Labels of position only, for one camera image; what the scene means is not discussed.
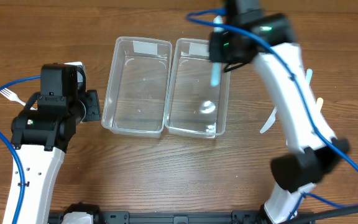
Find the wooden tabletop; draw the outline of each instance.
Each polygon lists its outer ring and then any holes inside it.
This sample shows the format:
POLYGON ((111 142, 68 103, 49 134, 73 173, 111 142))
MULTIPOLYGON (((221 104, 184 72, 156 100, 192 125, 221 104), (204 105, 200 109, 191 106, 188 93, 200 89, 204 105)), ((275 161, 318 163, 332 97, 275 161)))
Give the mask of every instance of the wooden tabletop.
MULTIPOLYGON (((87 87, 103 107, 114 44, 120 36, 170 41, 207 39, 211 31, 184 20, 187 10, 0 6, 0 86, 38 75, 45 63, 82 61, 87 87)), ((288 13, 314 71, 311 87, 339 137, 350 140, 358 163, 358 14, 288 13)), ((12 86, 23 100, 39 81, 12 86)), ((22 109, 0 95, 0 130, 10 139, 22 109)), ((52 210, 92 203, 130 212, 257 210, 272 192, 269 162, 288 152, 278 120, 259 130, 273 109, 251 65, 232 72, 226 132, 216 140, 168 134, 160 139, 116 135, 101 123, 77 126, 57 177, 52 210)), ((0 223, 11 184, 12 157, 0 141, 0 223)), ((314 193, 339 203, 358 202, 358 174, 342 162, 314 193)), ((312 198, 301 211, 328 206, 312 198)), ((320 223, 358 223, 358 215, 320 223)))

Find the plastic fork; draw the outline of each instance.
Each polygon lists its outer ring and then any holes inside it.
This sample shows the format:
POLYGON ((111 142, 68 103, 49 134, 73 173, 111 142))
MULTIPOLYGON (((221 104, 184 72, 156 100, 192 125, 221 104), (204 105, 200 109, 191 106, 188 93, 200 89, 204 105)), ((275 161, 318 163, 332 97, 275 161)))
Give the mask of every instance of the plastic fork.
POLYGON ((23 101, 21 101, 19 99, 19 97, 17 96, 16 93, 14 93, 13 91, 9 90, 8 88, 4 88, 0 91, 0 94, 2 94, 3 96, 5 96, 8 100, 10 101, 15 101, 20 103, 21 105, 25 105, 25 103, 23 101))

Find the clear plastic container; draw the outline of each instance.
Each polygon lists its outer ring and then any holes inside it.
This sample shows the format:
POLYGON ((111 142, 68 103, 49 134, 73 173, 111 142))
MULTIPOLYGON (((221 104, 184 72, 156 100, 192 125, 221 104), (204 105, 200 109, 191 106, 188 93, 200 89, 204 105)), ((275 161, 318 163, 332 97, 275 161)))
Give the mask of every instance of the clear plastic container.
POLYGON ((119 37, 114 48, 102 125, 114 134, 159 138, 172 44, 119 37))
POLYGON ((177 41, 164 121, 172 134, 215 138, 225 130, 230 73, 223 73, 219 64, 220 82, 212 84, 208 44, 207 40, 177 41))

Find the white knife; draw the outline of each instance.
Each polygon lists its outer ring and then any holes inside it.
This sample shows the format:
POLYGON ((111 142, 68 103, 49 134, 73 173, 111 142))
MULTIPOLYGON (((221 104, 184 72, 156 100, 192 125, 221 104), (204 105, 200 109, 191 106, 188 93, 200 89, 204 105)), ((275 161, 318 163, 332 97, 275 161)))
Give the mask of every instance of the white knife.
MULTIPOLYGON (((310 85, 310 81, 311 81, 311 77, 313 76, 313 71, 312 69, 307 69, 306 71, 306 82, 308 83, 308 85, 310 85)), ((272 114, 268 117, 265 125, 262 127, 262 129, 259 131, 261 134, 265 133, 267 130, 269 130, 269 128, 271 126, 273 126, 274 122, 276 121, 276 113, 277 113, 277 108, 274 107, 272 114)))

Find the white label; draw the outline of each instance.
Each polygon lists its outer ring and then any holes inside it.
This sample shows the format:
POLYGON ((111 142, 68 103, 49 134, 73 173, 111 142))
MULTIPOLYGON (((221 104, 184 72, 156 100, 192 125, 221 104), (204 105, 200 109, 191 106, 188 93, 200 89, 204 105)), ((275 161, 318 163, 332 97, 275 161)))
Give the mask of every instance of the white label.
POLYGON ((140 54, 158 54, 157 44, 134 41, 134 52, 140 54))
POLYGON ((189 54, 208 57, 209 56, 208 45, 190 43, 189 54))

